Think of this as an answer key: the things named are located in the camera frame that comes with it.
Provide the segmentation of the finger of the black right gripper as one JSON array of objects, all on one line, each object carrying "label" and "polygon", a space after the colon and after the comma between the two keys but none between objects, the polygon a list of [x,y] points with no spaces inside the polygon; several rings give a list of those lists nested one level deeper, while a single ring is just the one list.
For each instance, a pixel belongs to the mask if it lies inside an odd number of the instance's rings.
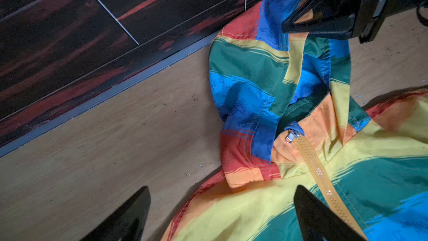
[{"label": "finger of the black right gripper", "polygon": [[283,23],[284,33],[309,33],[316,37],[351,38],[356,11],[352,0],[307,0]]}]

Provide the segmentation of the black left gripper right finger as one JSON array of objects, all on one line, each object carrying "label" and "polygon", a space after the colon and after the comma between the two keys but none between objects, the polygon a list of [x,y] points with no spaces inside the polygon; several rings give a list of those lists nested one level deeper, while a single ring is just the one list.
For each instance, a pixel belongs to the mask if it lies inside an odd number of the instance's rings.
[{"label": "black left gripper right finger", "polygon": [[304,186],[297,186],[293,200],[305,241],[364,240],[363,236],[335,215]]}]

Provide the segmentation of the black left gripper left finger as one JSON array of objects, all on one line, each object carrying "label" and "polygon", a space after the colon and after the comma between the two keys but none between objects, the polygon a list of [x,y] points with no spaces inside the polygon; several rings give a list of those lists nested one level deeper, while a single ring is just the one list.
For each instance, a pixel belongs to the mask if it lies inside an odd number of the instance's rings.
[{"label": "black left gripper left finger", "polygon": [[150,204],[149,188],[143,186],[82,240],[140,241]]}]

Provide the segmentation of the rainbow striped hooded jacket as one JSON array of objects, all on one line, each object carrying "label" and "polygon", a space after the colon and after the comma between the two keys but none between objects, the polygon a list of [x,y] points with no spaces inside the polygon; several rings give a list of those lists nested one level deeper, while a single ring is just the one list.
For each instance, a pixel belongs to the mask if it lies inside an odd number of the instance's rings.
[{"label": "rainbow striped hooded jacket", "polygon": [[346,40],[286,34],[305,0],[264,0],[227,24],[208,58],[221,170],[165,241],[299,241],[306,187],[369,241],[428,238],[428,91],[364,110]]}]

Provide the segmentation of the aluminium back floor rail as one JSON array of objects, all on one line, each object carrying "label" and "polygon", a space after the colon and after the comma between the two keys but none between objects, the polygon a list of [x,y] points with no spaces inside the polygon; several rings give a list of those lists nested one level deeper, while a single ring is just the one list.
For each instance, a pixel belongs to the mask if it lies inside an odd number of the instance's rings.
[{"label": "aluminium back floor rail", "polygon": [[108,99],[116,96],[117,94],[131,88],[132,86],[156,75],[158,72],[169,68],[178,61],[190,56],[191,54],[197,52],[198,50],[203,49],[208,46],[218,32],[214,32],[203,39],[191,44],[190,46],[184,48],[183,50],[176,52],[175,54],[161,60],[160,62],[152,65],[151,67],[141,71],[140,73],[130,77],[129,79],[113,86],[112,88],[98,94],[94,98],[82,103],[81,105],[71,109],[70,111],[62,114],[61,116],[44,123],[42,126],[37,127],[31,132],[19,137],[18,139],[4,145],[1,147],[1,156],[5,156],[8,153],[24,146],[25,144],[31,142],[32,140],[38,138],[39,136],[45,134],[46,132],[66,123],[68,120],[74,119],[75,117],[81,115],[82,113],[96,107],[97,105],[107,101]]}]

